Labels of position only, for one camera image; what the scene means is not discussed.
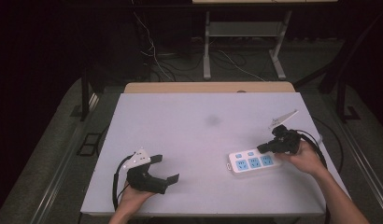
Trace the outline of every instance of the power strip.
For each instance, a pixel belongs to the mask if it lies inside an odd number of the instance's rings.
[[[245,175],[273,169],[282,164],[272,152],[261,154],[258,149],[251,149],[229,154],[227,168],[234,175]]]

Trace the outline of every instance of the desk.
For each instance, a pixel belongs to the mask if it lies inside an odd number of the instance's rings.
[[[337,0],[193,0],[194,4],[230,4],[230,3],[310,3],[310,2],[336,2]],[[274,36],[276,45],[269,50],[269,55],[280,80],[286,79],[284,70],[279,61],[278,54],[291,19],[291,10],[285,13],[283,21],[241,21],[223,22],[210,21],[209,11],[206,13],[206,34],[204,48],[204,79],[211,79],[209,61],[209,37],[211,36]]]
[[[125,92],[108,129],[82,213],[114,212],[113,174],[123,158],[141,147],[150,156],[163,154],[162,162],[150,166],[151,175],[180,177],[164,195],[150,198],[137,216],[299,217],[324,213],[325,202],[315,180],[288,163],[244,178],[226,167],[229,153],[272,140],[271,120],[295,108],[299,112],[285,125],[319,138],[302,97],[290,83],[131,83]],[[329,170],[345,189],[324,145],[320,147]],[[121,171],[119,190],[125,175]]]

